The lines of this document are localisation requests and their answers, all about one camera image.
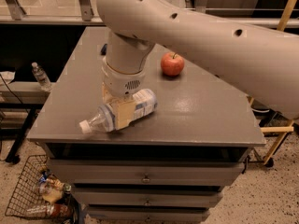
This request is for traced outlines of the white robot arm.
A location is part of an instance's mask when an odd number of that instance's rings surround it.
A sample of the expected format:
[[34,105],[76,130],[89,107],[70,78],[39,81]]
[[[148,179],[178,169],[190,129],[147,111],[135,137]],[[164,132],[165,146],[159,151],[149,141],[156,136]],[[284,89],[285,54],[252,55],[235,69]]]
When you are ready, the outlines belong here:
[[110,29],[106,84],[116,96],[141,75],[154,44],[299,120],[299,36],[175,7],[165,0],[96,0]]

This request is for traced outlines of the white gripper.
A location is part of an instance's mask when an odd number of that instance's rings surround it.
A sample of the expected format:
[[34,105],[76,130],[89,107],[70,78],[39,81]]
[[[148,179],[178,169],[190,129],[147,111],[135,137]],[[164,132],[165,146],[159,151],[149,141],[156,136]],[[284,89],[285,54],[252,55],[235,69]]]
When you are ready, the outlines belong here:
[[[102,100],[103,103],[109,103],[129,94],[138,92],[143,84],[145,71],[136,74],[123,74],[112,69],[106,58],[103,58],[102,64]],[[115,114],[116,129],[120,130],[127,127],[133,120],[135,112],[135,100],[132,96],[117,98],[113,102],[113,111]]]

